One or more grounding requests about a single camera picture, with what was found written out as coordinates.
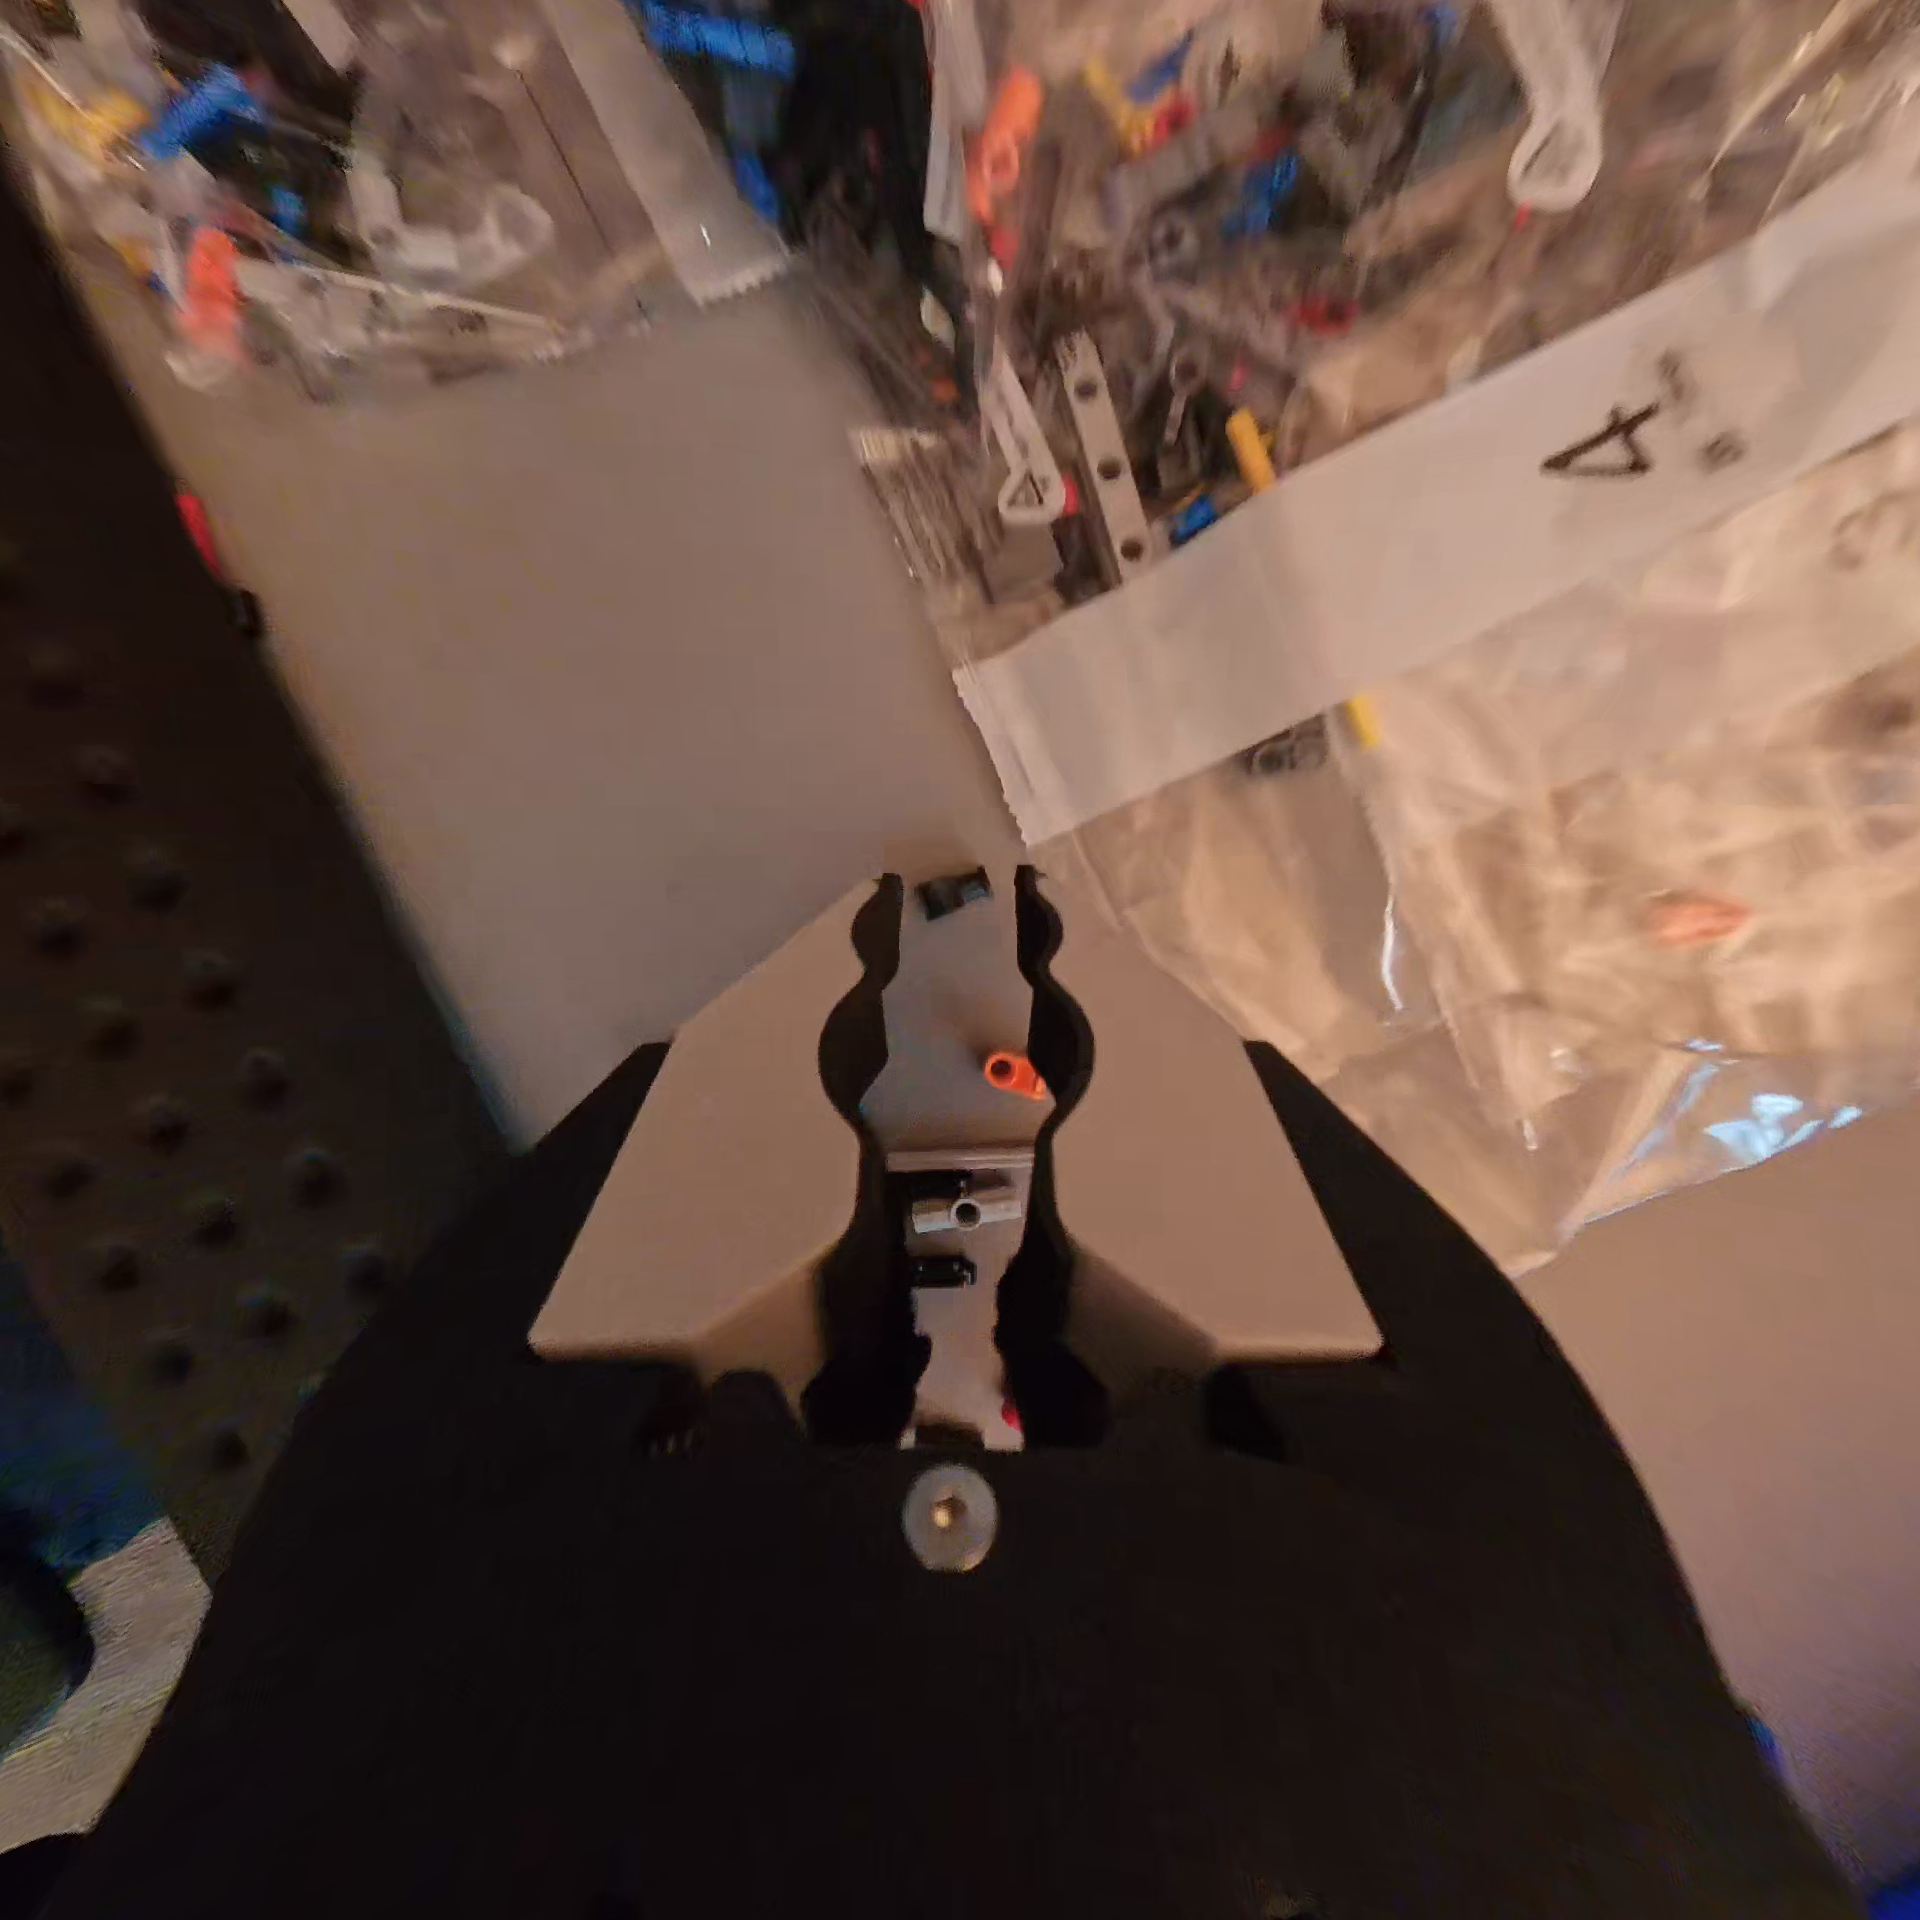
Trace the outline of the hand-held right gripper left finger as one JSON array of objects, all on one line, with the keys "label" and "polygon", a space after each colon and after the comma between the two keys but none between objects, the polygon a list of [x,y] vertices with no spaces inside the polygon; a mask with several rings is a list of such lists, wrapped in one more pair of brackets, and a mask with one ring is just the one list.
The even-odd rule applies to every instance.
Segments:
[{"label": "hand-held right gripper left finger", "polygon": [[866,1094],[902,877],[858,882],[696,1010],[534,1316],[537,1361],[771,1374],[833,1449],[896,1449],[917,1316]]}]

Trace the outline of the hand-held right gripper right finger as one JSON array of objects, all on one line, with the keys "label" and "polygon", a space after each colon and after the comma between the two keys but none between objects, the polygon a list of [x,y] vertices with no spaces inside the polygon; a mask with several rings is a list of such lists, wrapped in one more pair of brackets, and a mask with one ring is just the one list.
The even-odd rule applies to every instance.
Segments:
[{"label": "hand-held right gripper right finger", "polygon": [[1026,1449],[1100,1449],[1122,1406],[1239,1367],[1381,1361],[1246,1033],[1036,866],[1014,913],[1051,1094],[994,1280]]}]

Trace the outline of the dark perforated panel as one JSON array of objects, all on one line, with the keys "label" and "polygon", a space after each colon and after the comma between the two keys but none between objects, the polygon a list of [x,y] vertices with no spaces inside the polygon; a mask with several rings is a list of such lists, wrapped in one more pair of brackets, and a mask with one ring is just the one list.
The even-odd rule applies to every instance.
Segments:
[{"label": "dark perforated panel", "polygon": [[507,1140],[10,177],[0,299],[7,1249],[214,1581]]}]

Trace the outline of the person's leg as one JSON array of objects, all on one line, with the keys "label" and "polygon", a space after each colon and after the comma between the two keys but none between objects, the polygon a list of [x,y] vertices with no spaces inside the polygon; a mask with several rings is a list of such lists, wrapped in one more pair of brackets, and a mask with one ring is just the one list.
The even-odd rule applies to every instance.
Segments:
[{"label": "person's leg", "polygon": [[0,1748],[27,1744],[90,1679],[80,1581],[159,1523],[159,1503],[0,1259]]}]

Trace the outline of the small open parts bag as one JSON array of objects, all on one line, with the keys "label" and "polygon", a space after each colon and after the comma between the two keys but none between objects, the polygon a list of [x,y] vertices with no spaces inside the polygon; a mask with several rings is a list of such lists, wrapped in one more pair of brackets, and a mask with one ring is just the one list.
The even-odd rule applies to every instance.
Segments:
[{"label": "small open parts bag", "polygon": [[785,267],[613,0],[7,3],[7,136],[192,390],[564,362]]}]

